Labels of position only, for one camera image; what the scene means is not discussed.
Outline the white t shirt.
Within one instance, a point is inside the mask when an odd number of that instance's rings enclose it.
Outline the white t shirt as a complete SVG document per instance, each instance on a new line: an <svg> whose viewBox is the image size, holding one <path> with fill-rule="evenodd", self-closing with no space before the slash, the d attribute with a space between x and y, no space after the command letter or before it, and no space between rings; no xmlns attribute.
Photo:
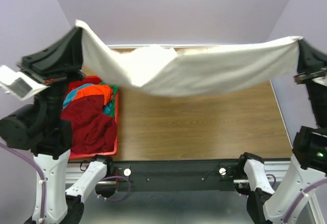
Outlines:
<svg viewBox="0 0 327 224"><path fill-rule="evenodd" d="M295 70L300 37L176 51L153 44L130 53L110 49L83 21L84 65L104 82L168 97L246 89Z"/></svg>

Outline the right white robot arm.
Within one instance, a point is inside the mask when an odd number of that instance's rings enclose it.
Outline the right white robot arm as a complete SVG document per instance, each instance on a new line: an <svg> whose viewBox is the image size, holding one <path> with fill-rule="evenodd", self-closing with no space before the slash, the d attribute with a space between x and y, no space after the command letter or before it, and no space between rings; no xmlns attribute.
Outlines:
<svg viewBox="0 0 327 224"><path fill-rule="evenodd" d="M306 86L317 129L302 126L296 134L288 170L273 190L261 157L244 153L235 166L248 187L238 191L248 196L247 212L254 223L296 223L315 190L326 184L326 54L302 37L291 36L270 42L295 52L294 81Z"/></svg>

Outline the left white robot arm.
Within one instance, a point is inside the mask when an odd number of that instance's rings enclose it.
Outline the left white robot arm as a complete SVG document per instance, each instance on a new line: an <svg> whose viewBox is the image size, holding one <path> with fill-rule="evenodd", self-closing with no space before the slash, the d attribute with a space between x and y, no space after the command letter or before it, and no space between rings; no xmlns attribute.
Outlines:
<svg viewBox="0 0 327 224"><path fill-rule="evenodd" d="M1 86L20 99L33 97L1 119L1 138L12 153L29 150L37 171L37 196L28 223L79 223L84 204L101 180L113 176L112 159L96 155L76 183L66 188L72 126L61 119L68 85L85 78L81 28L74 27L50 47L21 59L19 71L1 67Z"/></svg>

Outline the red plastic bin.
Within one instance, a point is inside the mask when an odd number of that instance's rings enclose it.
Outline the red plastic bin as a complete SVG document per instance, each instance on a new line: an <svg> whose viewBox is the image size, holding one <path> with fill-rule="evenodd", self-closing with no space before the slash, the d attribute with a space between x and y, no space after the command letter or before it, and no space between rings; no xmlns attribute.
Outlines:
<svg viewBox="0 0 327 224"><path fill-rule="evenodd" d="M119 92L98 76L69 84L62 118L71 121L70 160L114 155L118 149Z"/></svg>

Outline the teal t shirt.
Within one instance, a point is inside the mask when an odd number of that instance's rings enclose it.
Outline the teal t shirt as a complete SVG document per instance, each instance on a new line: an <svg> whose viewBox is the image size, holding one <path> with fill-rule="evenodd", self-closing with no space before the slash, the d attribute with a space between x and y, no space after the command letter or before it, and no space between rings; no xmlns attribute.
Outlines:
<svg viewBox="0 0 327 224"><path fill-rule="evenodd" d="M70 91L66 95L66 97L65 97L65 99L63 101L62 109L65 109L69 105L69 103L74 100L74 98L76 97L78 91L79 90L76 88L76 89L73 89L72 91Z"/></svg>

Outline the orange t shirt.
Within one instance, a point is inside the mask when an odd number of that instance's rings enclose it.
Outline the orange t shirt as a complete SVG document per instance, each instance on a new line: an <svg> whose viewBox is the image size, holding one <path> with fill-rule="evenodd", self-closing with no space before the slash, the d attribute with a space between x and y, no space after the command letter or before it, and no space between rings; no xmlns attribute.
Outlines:
<svg viewBox="0 0 327 224"><path fill-rule="evenodd" d="M104 105L109 103L113 99L113 90L109 85L83 85L82 87L74 89L76 92L74 100L84 98L87 96L100 96L102 95L104 98Z"/></svg>

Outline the green t shirt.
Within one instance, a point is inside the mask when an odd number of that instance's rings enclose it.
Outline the green t shirt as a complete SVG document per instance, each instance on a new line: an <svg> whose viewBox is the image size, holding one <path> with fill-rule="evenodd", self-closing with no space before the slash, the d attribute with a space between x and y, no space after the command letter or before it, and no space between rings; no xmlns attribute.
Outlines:
<svg viewBox="0 0 327 224"><path fill-rule="evenodd" d="M109 86L112 90L112 99L116 97L116 94L118 93L118 86L117 85L109 85L105 82L100 82L99 85L106 85Z"/></svg>

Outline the dark red t shirt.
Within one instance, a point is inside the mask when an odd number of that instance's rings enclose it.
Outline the dark red t shirt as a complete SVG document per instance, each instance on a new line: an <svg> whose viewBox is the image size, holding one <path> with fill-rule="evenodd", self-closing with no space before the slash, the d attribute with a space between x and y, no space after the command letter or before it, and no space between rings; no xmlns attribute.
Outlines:
<svg viewBox="0 0 327 224"><path fill-rule="evenodd" d="M70 102L62 110L61 119L71 122L73 153L113 151L117 124L113 117L103 113L103 103L102 95L87 96Z"/></svg>

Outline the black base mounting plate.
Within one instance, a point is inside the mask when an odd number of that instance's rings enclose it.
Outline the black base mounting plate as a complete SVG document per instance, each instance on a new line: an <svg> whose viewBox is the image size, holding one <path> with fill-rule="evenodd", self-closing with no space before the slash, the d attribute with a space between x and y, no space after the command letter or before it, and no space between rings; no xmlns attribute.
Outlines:
<svg viewBox="0 0 327 224"><path fill-rule="evenodd" d="M104 176L127 177L132 192L234 191L235 182L247 180L239 160L111 161Z"/></svg>

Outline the aluminium frame rail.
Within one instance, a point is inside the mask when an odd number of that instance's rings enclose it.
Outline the aluminium frame rail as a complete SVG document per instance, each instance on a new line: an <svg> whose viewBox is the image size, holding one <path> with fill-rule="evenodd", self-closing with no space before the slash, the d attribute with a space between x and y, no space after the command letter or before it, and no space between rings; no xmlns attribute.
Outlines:
<svg viewBox="0 0 327 224"><path fill-rule="evenodd" d="M67 185L74 184L83 174L83 171L80 169L80 165L82 165L82 169L85 169L88 164L89 161L87 160L69 161L66 169L65 183ZM287 159L281 161L265 162L266 173L273 174L276 177L277 182L282 181L283 177L286 174L288 166L289 166L289 160ZM320 224L326 223L315 192L312 194L310 200L308 201L305 210L308 212L309 220L308 221L305 220L304 223L320 223Z"/></svg>

